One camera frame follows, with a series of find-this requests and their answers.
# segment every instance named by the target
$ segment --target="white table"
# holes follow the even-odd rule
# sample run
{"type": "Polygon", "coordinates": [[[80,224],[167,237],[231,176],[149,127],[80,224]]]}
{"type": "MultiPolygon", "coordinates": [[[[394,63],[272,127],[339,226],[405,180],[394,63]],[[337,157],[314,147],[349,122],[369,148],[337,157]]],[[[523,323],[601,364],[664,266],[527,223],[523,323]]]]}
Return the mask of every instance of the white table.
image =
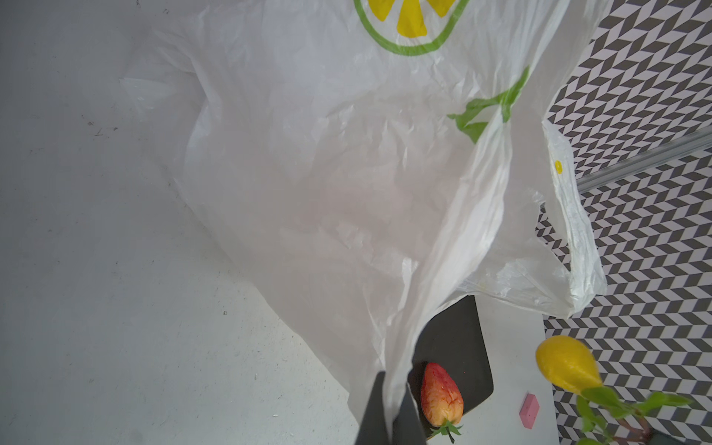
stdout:
{"type": "MultiPolygon", "coordinates": [[[[233,269],[129,117],[118,78],[149,24],[199,5],[5,3],[0,443],[351,444],[345,391],[233,269]]],[[[556,444],[533,361],[541,317],[478,304],[495,389],[458,443],[556,444]],[[527,391],[542,405],[532,431],[527,391]]]]}

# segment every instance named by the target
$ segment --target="toy strawberry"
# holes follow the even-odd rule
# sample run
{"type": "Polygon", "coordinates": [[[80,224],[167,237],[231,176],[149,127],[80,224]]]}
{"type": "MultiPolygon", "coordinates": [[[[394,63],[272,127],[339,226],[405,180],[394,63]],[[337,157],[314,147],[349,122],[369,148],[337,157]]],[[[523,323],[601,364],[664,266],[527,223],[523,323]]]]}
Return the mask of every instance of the toy strawberry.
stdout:
{"type": "Polygon", "coordinates": [[[432,430],[434,435],[450,436],[450,442],[454,444],[455,439],[450,433],[460,435],[455,425],[462,420],[464,403],[455,381],[437,363],[428,363],[425,367],[420,406],[428,422],[436,427],[432,430]]]}

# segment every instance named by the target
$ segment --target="white plastic bag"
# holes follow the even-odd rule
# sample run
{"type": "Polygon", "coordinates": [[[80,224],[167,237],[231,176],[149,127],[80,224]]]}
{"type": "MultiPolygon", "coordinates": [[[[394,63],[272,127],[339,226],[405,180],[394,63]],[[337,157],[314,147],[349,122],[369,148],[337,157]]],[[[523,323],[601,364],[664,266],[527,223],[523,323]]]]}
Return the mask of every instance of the white plastic bag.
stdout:
{"type": "Polygon", "coordinates": [[[390,425],[448,298],[568,316],[604,291],[571,147],[543,123],[604,11],[248,0],[157,29],[122,84],[183,199],[357,419],[387,372],[390,425]],[[571,273],[534,237],[544,201],[571,273]]]}

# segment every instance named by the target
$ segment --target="black and white pattern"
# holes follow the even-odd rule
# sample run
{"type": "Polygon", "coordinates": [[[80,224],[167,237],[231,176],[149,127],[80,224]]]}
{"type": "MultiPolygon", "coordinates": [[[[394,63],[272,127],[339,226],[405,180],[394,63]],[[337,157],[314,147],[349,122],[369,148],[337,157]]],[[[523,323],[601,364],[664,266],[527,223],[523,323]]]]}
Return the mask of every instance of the black and white pattern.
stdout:
{"type": "Polygon", "coordinates": [[[712,122],[712,0],[614,0],[549,120],[577,177],[712,122]]]}
{"type": "MultiPolygon", "coordinates": [[[[584,193],[608,291],[569,320],[545,320],[547,337],[570,335],[593,350],[604,383],[623,399],[650,391],[694,399],[650,419],[690,444],[712,443],[711,164],[707,149],[584,193]]],[[[567,263],[545,216],[537,231],[567,263]]],[[[561,444],[574,444],[575,396],[555,388],[554,400],[561,444]]]]}

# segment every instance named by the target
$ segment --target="yellow lemon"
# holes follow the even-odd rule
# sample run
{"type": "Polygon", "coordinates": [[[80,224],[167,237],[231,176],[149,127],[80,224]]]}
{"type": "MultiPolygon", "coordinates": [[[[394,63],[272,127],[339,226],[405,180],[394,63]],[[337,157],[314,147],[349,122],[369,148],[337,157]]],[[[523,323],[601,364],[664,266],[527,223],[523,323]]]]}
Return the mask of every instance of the yellow lemon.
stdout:
{"type": "Polygon", "coordinates": [[[575,394],[603,385],[596,359],[575,338],[557,335],[544,340],[536,350],[536,362],[546,380],[575,394]]]}

